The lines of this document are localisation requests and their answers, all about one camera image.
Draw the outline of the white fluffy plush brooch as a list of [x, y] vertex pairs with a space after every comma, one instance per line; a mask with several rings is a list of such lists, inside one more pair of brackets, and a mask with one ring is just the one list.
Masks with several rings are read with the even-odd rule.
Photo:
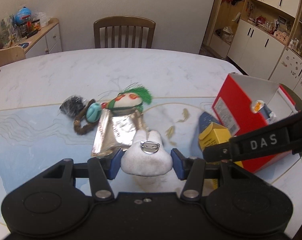
[[173, 167], [171, 155], [163, 148], [158, 131], [139, 129], [132, 145], [121, 158], [121, 169], [127, 174], [143, 177], [161, 176]]

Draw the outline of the silver foil snack packet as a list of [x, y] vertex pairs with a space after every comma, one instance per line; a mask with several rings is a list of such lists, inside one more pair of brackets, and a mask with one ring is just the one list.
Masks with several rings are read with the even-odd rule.
[[91, 156], [103, 158], [112, 154], [116, 148], [127, 150], [139, 129], [147, 130], [147, 126], [143, 114], [137, 109], [104, 109], [98, 122]]

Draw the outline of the white blue plastic pouch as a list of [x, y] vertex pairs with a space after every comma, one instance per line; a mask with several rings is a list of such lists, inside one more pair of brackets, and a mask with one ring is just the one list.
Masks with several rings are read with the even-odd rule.
[[257, 100], [251, 103], [251, 112], [253, 114], [260, 114], [268, 125], [278, 121], [275, 113], [269, 109], [263, 100]]

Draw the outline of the yellow cardboard box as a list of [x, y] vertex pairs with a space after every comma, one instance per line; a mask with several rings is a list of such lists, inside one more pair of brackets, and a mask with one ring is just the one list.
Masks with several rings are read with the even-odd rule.
[[216, 122], [210, 124], [199, 134], [198, 142], [200, 149], [203, 151], [208, 146], [228, 142], [231, 138], [229, 130]]

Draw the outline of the teal round plastic object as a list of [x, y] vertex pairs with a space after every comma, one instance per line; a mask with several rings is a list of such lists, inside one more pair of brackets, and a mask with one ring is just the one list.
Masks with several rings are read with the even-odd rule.
[[94, 123], [99, 120], [101, 113], [102, 113], [101, 105], [97, 102], [94, 102], [88, 107], [85, 118], [87, 122]]

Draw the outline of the black item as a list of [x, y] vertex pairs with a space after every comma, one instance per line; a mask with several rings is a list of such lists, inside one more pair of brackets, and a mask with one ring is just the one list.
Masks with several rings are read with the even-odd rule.
[[87, 105], [87, 100], [79, 95], [72, 95], [68, 97], [60, 105], [60, 111], [68, 116], [69, 118], [74, 118], [77, 116], [81, 110]]

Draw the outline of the red cardboard storage box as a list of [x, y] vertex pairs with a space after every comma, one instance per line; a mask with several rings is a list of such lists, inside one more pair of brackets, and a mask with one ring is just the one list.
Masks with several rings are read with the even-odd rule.
[[263, 100], [278, 121], [297, 113], [295, 102], [278, 83], [246, 75], [228, 74], [214, 103], [213, 111], [231, 136], [240, 136], [268, 124], [251, 112], [251, 103]]

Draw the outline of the white wooden sideboard cabinet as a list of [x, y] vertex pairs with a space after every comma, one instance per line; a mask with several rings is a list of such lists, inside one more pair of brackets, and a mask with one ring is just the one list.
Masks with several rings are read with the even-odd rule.
[[41, 27], [41, 30], [35, 35], [24, 39], [19, 44], [25, 43], [28, 44], [23, 47], [27, 59], [62, 52], [59, 20], [51, 18], [47, 26]]

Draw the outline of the brown wooden dining chair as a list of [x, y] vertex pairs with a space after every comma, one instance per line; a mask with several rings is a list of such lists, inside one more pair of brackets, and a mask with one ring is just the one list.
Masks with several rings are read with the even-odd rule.
[[156, 23], [137, 16], [110, 16], [94, 22], [95, 48], [152, 47]]

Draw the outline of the light wooden child chair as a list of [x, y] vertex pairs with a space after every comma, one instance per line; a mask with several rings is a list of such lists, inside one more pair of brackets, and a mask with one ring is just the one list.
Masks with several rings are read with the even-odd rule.
[[14, 46], [0, 49], [0, 67], [26, 59], [24, 49], [21, 46]]

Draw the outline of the white wall cabinet unit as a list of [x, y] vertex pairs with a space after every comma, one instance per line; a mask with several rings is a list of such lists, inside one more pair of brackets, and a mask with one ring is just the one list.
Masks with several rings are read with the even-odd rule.
[[209, 54], [281, 83], [302, 100], [302, 0], [214, 0], [203, 44]]

